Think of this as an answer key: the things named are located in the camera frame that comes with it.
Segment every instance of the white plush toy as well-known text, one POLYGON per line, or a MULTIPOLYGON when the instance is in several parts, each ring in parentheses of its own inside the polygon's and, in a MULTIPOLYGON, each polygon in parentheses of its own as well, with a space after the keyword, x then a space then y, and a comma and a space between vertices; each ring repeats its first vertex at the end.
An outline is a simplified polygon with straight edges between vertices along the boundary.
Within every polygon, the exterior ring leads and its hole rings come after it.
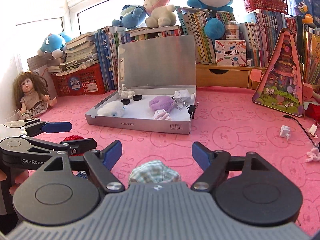
POLYGON ((124 115, 125 107, 121 101, 112 101, 99 108, 97 115, 109 117, 122 117, 124 115))
POLYGON ((146 18, 146 25, 149 28, 157 28, 175 25, 177 18, 173 13, 174 5, 168 5, 170 0, 144 0, 143 6, 149 17, 146 18))

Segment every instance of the silver box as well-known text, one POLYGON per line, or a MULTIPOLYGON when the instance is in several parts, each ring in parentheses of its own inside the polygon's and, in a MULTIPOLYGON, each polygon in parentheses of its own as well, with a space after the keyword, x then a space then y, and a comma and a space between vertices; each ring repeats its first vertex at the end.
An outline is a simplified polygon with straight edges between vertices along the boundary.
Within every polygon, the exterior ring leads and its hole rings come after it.
POLYGON ((164 133, 190 133, 190 115, 186 107, 174 108, 171 121, 154 120, 148 102, 155 95, 173 95, 187 89, 196 97, 196 60, 193 36, 172 36, 130 42, 119 46, 119 86, 142 95, 141 101, 130 100, 123 117, 97 116, 97 109, 121 100, 117 91, 85 113, 88 124, 121 129, 164 133))

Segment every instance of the white wall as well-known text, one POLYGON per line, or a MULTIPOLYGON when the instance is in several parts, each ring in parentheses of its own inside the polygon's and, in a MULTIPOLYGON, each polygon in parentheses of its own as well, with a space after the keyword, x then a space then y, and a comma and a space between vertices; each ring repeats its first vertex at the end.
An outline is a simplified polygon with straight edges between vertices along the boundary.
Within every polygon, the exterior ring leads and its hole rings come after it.
POLYGON ((16 109, 12 96, 12 83, 19 74, 15 59, 15 3, 13 0, 0 0, 0 124, 16 109))

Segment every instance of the red crate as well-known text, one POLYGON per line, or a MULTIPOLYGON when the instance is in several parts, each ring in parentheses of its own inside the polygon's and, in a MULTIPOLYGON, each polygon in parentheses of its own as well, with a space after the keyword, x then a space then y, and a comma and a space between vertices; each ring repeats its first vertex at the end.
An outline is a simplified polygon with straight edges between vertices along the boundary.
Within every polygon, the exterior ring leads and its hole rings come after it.
POLYGON ((69 75, 51 75, 58 97, 101 95, 106 93, 100 64, 94 64, 69 75))
POLYGON ((246 12, 256 9, 288 14, 287 0, 243 0, 246 12))

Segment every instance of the open box lid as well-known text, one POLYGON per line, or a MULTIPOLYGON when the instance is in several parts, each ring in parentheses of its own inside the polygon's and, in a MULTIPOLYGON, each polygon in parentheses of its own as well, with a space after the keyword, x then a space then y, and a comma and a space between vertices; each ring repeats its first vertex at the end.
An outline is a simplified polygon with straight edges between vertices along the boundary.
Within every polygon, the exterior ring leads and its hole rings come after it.
POLYGON ((196 85, 194 37, 171 36, 119 46, 119 87, 196 85))

